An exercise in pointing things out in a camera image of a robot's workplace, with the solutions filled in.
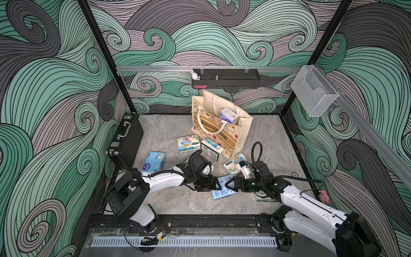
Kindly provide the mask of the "light blue wipes pack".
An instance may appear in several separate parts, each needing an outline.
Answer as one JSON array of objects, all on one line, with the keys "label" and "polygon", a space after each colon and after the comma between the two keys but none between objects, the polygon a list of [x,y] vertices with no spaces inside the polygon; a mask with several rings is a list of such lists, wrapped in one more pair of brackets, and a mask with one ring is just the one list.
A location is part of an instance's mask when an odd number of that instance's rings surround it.
[{"label": "light blue wipes pack", "polygon": [[229,196],[232,196],[232,195],[236,194],[235,191],[233,191],[233,190],[231,190],[231,189],[229,189],[225,186],[225,184],[227,182],[229,182],[232,178],[233,178],[232,175],[226,175],[226,176],[223,176],[223,177],[218,177],[218,182],[219,182],[219,185],[221,187],[221,190],[212,191],[212,195],[213,195],[214,200],[222,199],[222,198],[229,197]]}]

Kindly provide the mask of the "green blue tissue pack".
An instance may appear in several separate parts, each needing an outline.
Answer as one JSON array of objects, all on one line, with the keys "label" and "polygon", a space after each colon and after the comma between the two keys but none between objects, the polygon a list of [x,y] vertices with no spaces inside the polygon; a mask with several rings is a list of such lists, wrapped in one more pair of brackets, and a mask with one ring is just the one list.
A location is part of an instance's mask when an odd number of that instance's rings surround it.
[{"label": "green blue tissue pack", "polygon": [[214,161],[219,161],[220,157],[223,155],[224,148],[211,141],[208,138],[204,138],[201,141],[201,149],[203,153],[211,157]]}]

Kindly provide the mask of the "purple puppy tissue pack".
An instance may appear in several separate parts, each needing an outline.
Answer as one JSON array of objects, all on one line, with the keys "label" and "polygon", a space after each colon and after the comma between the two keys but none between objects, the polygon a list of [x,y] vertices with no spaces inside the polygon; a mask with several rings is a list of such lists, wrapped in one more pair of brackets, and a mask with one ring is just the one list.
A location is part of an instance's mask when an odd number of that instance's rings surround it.
[{"label": "purple puppy tissue pack", "polygon": [[224,108],[220,111],[220,119],[231,124],[237,124],[239,116],[231,109]]}]

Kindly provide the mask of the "floral canvas tote bag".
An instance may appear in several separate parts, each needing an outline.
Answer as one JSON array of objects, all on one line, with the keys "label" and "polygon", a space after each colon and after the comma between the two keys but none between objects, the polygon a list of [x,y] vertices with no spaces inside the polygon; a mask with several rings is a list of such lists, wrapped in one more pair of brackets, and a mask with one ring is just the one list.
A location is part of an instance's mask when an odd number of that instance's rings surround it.
[{"label": "floral canvas tote bag", "polygon": [[[220,112],[228,108],[238,115],[235,123],[220,118]],[[224,156],[232,158],[241,152],[247,139],[253,118],[234,103],[209,91],[192,97],[192,131],[202,139],[208,138],[224,149]]]}]

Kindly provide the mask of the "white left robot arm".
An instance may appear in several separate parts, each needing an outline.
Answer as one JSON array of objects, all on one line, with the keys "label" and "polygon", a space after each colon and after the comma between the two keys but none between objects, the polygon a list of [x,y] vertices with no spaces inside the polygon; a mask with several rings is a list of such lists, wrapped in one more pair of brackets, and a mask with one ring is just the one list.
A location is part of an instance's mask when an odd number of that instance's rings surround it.
[{"label": "white left robot arm", "polygon": [[114,218],[119,222],[136,222],[146,231],[152,231],[159,224],[159,217],[150,204],[143,203],[150,193],[180,186],[197,192],[220,191],[218,178],[211,174],[214,167],[201,153],[202,150],[197,150],[170,169],[125,171],[105,194]]}]

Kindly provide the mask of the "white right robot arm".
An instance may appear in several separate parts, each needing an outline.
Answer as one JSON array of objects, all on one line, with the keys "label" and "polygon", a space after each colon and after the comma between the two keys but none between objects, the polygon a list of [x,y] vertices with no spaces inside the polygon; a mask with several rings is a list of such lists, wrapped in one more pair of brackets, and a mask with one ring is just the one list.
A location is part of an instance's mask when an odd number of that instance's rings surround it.
[{"label": "white right robot arm", "polygon": [[263,192],[281,203],[269,218],[274,228],[277,249],[288,252],[292,237],[303,235],[329,249],[338,257],[377,257],[383,247],[364,217],[356,212],[346,214],[292,185],[290,176],[274,176],[260,158],[240,162],[243,176],[234,177],[225,187],[235,192]]}]

